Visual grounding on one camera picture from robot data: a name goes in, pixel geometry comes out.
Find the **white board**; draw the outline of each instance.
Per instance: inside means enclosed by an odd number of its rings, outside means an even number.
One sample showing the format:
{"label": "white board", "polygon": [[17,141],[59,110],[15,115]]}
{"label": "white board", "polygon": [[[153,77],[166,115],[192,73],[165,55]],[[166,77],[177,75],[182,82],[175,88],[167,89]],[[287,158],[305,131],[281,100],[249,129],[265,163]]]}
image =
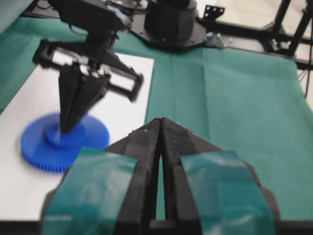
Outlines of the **white board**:
{"label": "white board", "polygon": [[[154,64],[149,58],[118,56],[143,74],[144,83],[135,102],[108,92],[89,111],[108,127],[110,143],[144,124]],[[67,60],[61,55],[57,57],[59,61]],[[29,123],[60,110],[58,77],[55,70],[36,67],[0,115],[0,220],[38,220],[46,193],[56,188],[62,178],[62,174],[45,172],[26,162],[20,145],[22,132]]]}

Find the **green cloth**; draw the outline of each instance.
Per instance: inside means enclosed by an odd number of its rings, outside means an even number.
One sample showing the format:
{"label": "green cloth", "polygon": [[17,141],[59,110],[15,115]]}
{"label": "green cloth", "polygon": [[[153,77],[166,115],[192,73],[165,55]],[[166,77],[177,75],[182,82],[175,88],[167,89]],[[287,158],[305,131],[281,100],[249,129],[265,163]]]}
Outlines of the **green cloth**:
{"label": "green cloth", "polygon": [[[167,117],[235,150],[273,191],[283,220],[313,219],[313,114],[294,62],[232,49],[168,53],[131,34],[119,36],[116,52],[155,59],[146,122]],[[0,109],[34,69],[31,58],[42,37],[78,39],[58,20],[26,18],[0,35]],[[159,219],[163,195],[159,190]]]}
{"label": "green cloth", "polygon": [[0,33],[2,33],[33,0],[2,0],[0,2]]}

